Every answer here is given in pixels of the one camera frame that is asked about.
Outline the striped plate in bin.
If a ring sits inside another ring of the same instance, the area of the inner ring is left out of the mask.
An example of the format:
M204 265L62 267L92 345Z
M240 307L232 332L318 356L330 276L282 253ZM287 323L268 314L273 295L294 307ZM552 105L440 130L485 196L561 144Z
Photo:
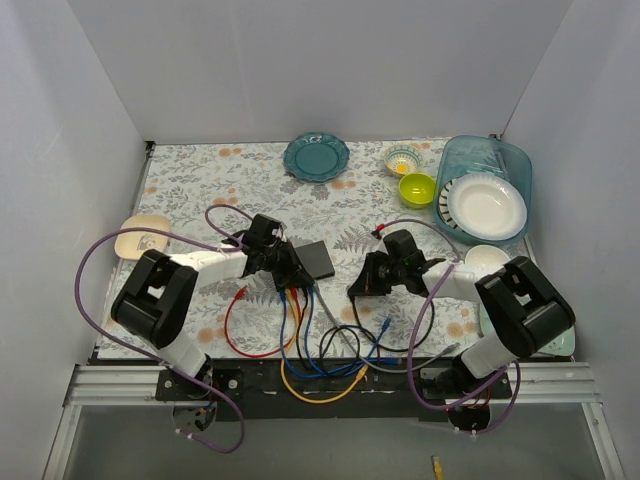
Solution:
M451 192L451 188L454 185L456 178L449 180L440 190L438 197L437 207L440 219L451 229L460 231L460 227L453 219L448 206L448 199Z

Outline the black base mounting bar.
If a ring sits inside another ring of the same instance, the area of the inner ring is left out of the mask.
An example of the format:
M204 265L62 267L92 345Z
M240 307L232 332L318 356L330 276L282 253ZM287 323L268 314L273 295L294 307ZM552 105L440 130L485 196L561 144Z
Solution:
M407 385L405 374L387 374L369 369L355 387L341 399L316 405L295 397L284 385L277 359L221 359L212 360L205 369L203 383L211 385L236 403L246 419L356 419L356 418L414 418L426 422L446 422L445 411L434 411L421 406ZM425 401L436 405L453 402L463 392L451 384L436 385L435 377L446 370L448 361L436 361L430 367L414 374L414 382ZM355 374L347 378L303 379L286 369L287 380L300 396L310 400L334 398L354 382ZM231 422L237 416L224 400L211 394L176 373L166 370L179 394L201 400L199 406L212 405L215 419ZM489 400L510 400L512 387L507 374L488 388Z

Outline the small white bowl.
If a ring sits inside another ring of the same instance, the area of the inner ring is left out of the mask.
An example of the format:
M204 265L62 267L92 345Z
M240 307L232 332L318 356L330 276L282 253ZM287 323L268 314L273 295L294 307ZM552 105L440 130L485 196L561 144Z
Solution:
M477 245L465 255L465 263L481 267L501 266L511 257L502 249L491 245Z

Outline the yellow connector on floor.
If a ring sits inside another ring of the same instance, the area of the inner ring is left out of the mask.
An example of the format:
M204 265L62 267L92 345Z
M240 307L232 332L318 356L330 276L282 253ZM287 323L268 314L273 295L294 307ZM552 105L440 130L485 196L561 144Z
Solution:
M436 480L443 480L444 476L443 476L443 469L441 466L441 462L438 456L432 456L431 457L431 462L432 462L432 467L433 467L433 472L434 472L434 476Z

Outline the patterned small bowl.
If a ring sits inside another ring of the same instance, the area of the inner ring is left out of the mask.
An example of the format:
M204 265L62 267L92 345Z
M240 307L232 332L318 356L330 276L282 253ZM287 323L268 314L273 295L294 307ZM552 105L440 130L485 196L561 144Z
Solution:
M391 145L384 154L387 170L398 177L417 173L422 166L422 161L421 152L410 144L396 143Z

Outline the white round plate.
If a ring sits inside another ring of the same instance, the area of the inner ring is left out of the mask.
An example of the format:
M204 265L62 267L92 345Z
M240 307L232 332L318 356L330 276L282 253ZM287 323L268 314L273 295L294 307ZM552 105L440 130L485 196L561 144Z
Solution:
M528 219L520 192L490 173L456 178L447 196L451 218L467 234L481 240L506 241L517 236Z

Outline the teal scalloped plate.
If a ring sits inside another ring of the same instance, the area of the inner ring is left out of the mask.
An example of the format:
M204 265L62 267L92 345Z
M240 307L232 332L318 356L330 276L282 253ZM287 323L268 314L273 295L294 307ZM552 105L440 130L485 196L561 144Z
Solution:
M283 154L285 170L295 178L324 183L338 177L347 167L350 149L338 137L309 132L292 140Z

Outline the floral table mat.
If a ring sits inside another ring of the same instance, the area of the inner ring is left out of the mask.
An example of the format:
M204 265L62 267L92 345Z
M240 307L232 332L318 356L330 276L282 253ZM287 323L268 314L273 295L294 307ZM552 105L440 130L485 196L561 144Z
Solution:
M346 169L325 183L307 183L287 173L282 143L161 145L150 160L134 210L169 219L177 239L173 253L186 253L191 241L210 245L224 233L244 229L251 216L282 222L286 237L303 246L324 241L335 275L319 282L292 355L317 355L323 334L334 322L361 324L378 335L393 356L411 337L415 352L427 357L447 346L463 350L480 337L474 303L438 299L425 309L420 297L398 287L382 298L350 300L365 255L377 247L376 227L408 230L429 258L451 259L467 246L438 233L431 208L412 209L401 200L397 177L384 164L384 142L352 142Z

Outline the mint green divided tray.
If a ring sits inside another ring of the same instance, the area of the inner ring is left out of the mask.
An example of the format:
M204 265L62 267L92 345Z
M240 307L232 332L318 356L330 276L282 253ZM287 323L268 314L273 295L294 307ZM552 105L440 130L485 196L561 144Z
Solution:
M535 353L535 356L571 357L576 348L575 327L572 326Z

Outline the clear teal plastic bin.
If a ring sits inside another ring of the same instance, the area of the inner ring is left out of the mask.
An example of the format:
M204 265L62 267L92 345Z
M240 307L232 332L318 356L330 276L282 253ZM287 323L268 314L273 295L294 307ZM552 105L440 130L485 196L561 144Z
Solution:
M509 182L522 196L526 209L531 202L532 166L527 154L516 146L495 138L460 135L444 146L438 167L438 200L434 205L436 224L445 233L465 244L482 239L459 227L448 213L445 202L453 182L464 174L490 173Z

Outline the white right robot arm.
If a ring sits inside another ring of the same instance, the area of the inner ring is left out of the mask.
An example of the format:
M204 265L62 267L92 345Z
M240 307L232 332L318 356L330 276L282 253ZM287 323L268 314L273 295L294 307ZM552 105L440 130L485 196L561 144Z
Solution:
M401 285L429 300L453 298L480 304L493 331L452 360L451 367L427 385L441 392L475 397L489 378L514 360L524 360L570 330L572 308L542 271L525 256L482 267L424 256L407 230L383 238L383 246L365 256L348 297L380 297Z

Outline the black network switch box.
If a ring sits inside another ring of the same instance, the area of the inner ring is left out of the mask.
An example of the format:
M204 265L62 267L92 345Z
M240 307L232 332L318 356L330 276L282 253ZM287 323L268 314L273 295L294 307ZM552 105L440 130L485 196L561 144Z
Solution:
M334 265L324 241L298 246L294 251L313 280L322 280L335 275Z

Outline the cream panda dish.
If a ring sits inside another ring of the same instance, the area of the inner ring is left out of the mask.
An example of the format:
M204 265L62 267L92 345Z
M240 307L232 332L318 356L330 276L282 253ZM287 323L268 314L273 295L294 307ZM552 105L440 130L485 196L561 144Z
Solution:
M121 226L122 229L134 227L151 228L162 232L171 231L169 219L157 214L135 215L128 218ZM135 231L119 234L115 240L114 251L121 259L137 261L149 249L164 252L169 242L168 237L160 234Z

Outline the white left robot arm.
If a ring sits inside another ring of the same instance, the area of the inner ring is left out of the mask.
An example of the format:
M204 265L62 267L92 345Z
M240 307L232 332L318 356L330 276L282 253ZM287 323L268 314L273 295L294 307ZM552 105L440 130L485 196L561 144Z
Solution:
M160 361L181 371L178 387L193 400L213 386L204 369L207 355L183 331L194 292L211 284L265 271L278 289L306 288L314 283L282 223L258 214L248 229L218 246L187 254L145 251L111 307L111 318L152 348Z

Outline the lime green bowl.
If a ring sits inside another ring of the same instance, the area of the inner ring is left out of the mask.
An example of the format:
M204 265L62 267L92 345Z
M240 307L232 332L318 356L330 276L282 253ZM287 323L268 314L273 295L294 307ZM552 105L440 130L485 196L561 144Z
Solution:
M434 200L436 181L424 173L410 173L400 179L398 191L402 202L407 207L426 208Z

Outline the aluminium frame rail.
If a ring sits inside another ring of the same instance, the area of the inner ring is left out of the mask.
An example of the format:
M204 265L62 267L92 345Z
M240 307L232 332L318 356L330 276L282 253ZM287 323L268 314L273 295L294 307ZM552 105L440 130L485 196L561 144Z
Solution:
M602 397L589 364L524 363L517 401L522 404L582 406L604 477L623 479L624 471L604 419ZM78 366L63 402L63 416L45 467L46 479L60 479L83 406L195 407L201 400L179 394L166 370L151 365Z

